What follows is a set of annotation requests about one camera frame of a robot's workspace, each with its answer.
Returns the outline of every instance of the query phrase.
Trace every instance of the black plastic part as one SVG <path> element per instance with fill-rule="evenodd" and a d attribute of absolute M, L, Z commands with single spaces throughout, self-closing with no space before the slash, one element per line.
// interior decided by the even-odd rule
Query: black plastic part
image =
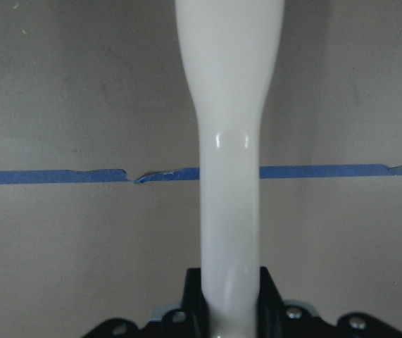
<path fill-rule="evenodd" d="M 364 313 L 349 313 L 337 326 L 300 306 L 286 306 L 267 268 L 260 268 L 257 338 L 402 338 L 402 332 Z M 201 269 L 188 269 L 180 308 L 138 330 L 129 320 L 107 320 L 83 338 L 210 338 Z"/>

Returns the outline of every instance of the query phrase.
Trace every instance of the glossy white object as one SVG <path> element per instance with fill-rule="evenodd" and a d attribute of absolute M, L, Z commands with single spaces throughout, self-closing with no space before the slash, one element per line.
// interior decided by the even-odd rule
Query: glossy white object
<path fill-rule="evenodd" d="M 202 290 L 212 337 L 256 335 L 258 145 L 283 0 L 176 0 L 200 137 Z"/>

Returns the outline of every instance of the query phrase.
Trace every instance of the gray surface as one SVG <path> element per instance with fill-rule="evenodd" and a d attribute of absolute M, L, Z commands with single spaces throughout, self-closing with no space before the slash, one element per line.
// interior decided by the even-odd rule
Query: gray surface
<path fill-rule="evenodd" d="M 198 165 L 171 1 L 18 4 L 0 0 L 0 170 Z M 287 2 L 261 163 L 402 164 L 402 0 Z M 262 263 L 284 298 L 402 329 L 402 177 L 261 185 Z M 0 186 L 0 337 L 143 324 L 177 301 L 199 265 L 198 193 Z"/>

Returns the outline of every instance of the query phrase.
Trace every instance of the metal screw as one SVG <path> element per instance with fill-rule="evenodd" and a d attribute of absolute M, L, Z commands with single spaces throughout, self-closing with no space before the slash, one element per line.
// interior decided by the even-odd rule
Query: metal screw
<path fill-rule="evenodd" d="M 294 306 L 290 306 L 287 309 L 287 315 L 290 319 L 299 319 L 302 317 L 302 311 L 300 308 L 295 308 Z"/>
<path fill-rule="evenodd" d="M 127 324 L 123 323 L 113 328 L 113 336 L 120 336 L 127 332 Z"/>
<path fill-rule="evenodd" d="M 367 323 L 360 317 L 349 318 L 349 325 L 356 330 L 364 330 L 367 327 Z"/>
<path fill-rule="evenodd" d="M 183 311 L 178 311 L 172 315 L 172 322 L 175 324 L 183 323 L 187 319 L 187 315 Z"/>

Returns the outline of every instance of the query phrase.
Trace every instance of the blue tape strip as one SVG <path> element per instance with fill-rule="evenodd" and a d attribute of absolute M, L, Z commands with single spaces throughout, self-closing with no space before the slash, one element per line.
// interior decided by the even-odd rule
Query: blue tape strip
<path fill-rule="evenodd" d="M 0 184 L 129 182 L 121 169 L 0 171 Z"/>
<path fill-rule="evenodd" d="M 383 164 L 287 165 L 280 167 L 260 167 L 261 179 L 397 175 L 402 175 L 402 165 L 393 168 Z M 181 170 L 149 174 L 139 178 L 135 183 L 152 181 L 192 181 L 198 179 L 199 168 L 185 168 Z"/>

